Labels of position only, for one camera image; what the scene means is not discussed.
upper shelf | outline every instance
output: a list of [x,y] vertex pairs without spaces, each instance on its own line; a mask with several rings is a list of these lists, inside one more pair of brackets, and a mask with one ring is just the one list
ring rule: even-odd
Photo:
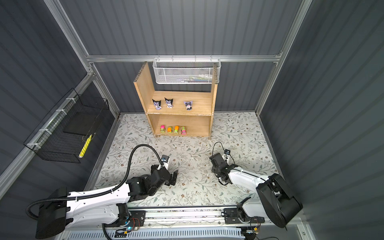
[[[168,108],[164,98],[173,99],[173,108]],[[188,116],[211,116],[212,94],[203,92],[154,91],[153,100],[161,100],[161,109],[149,106],[148,114],[169,114]],[[188,111],[184,101],[193,101],[192,110]]]

yellow connector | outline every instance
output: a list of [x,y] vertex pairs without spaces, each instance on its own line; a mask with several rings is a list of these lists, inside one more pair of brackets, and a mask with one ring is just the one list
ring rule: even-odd
[[85,151],[87,151],[88,145],[91,142],[91,140],[92,140],[92,134],[88,137],[87,141],[85,141],[84,147],[79,154],[79,158],[84,157]]

dark corrugated wall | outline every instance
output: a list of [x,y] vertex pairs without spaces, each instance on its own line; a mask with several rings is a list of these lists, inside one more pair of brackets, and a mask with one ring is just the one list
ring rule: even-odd
[[382,239],[384,1],[314,1],[261,119],[318,240]]
[[[121,112],[143,112],[133,81],[142,63],[95,63]],[[155,90],[211,91],[210,84],[156,84]],[[222,63],[216,111],[254,110],[274,63]]]
[[279,53],[300,0],[61,1],[91,55]]
[[[83,95],[101,97],[93,83]],[[108,111],[80,164],[45,161],[38,156],[31,160],[0,200],[0,239],[34,239],[37,221],[25,214],[25,208],[61,187],[68,191],[84,189],[113,122],[114,116]],[[32,211],[37,214],[37,206]]]
[[[274,55],[301,0],[61,1],[91,55]],[[122,112],[142,112],[141,63],[96,63]],[[222,63],[216,110],[254,110],[273,63]],[[210,91],[156,84],[157,90]]]
[[42,1],[0,1],[0,173],[86,71]]

black wire mesh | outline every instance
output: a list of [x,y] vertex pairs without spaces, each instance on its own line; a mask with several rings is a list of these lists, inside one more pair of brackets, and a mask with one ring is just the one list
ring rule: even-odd
[[92,138],[109,111],[104,98],[76,95],[45,128],[36,142],[24,145],[47,161],[80,163],[80,152],[90,135]]

leaf pattern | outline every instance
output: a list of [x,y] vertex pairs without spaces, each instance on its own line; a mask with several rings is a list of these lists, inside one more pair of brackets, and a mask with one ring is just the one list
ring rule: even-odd
[[[153,146],[161,156],[170,156],[169,172],[179,170],[175,186],[162,186],[155,195],[128,203],[130,207],[234,205],[255,193],[233,184],[222,186],[211,172],[209,156],[215,142],[231,150],[237,165],[259,174],[277,172],[260,125],[254,113],[215,113],[212,137],[154,137],[145,114],[125,114],[96,181],[95,188],[119,184],[132,149],[142,143]],[[222,153],[216,144],[214,153]],[[129,178],[150,174],[158,164],[148,148],[133,155]]]

